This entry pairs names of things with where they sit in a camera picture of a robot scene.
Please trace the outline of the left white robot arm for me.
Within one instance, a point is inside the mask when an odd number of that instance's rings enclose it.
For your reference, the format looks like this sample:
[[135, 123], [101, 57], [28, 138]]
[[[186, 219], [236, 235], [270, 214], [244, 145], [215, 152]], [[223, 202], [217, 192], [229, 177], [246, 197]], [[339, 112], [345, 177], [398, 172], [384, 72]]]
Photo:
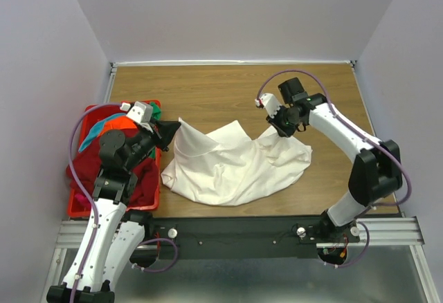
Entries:
[[62, 283], [51, 286], [47, 302], [113, 302], [115, 287], [125, 264], [140, 244], [156, 243], [152, 217], [140, 210], [128, 210], [136, 187], [134, 168], [149, 153], [168, 150], [178, 121], [153, 120], [138, 126], [127, 138], [117, 129], [99, 139], [100, 171], [93, 193], [87, 195], [91, 214], [75, 259]]

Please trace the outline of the white t shirt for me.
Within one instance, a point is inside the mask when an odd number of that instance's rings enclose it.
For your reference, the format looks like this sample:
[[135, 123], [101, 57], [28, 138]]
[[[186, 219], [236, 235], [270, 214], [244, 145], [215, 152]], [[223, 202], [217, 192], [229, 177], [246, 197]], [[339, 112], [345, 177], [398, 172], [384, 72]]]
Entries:
[[273, 127], [251, 139], [238, 121], [208, 134], [179, 121], [174, 158], [161, 173], [172, 192], [196, 203], [238, 206], [268, 197], [298, 181], [312, 148]]

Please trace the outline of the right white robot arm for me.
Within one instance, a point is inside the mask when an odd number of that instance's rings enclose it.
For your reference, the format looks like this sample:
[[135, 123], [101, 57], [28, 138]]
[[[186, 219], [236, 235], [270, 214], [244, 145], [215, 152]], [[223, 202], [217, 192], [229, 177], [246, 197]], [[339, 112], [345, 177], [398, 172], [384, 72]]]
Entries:
[[343, 117], [326, 95], [309, 95], [296, 77], [278, 89], [281, 101], [272, 93], [260, 93], [255, 104], [266, 110], [266, 120], [279, 136], [288, 138], [311, 126], [352, 161], [347, 192], [321, 214], [311, 230], [319, 239], [336, 241], [353, 220], [402, 187], [399, 146], [367, 134]]

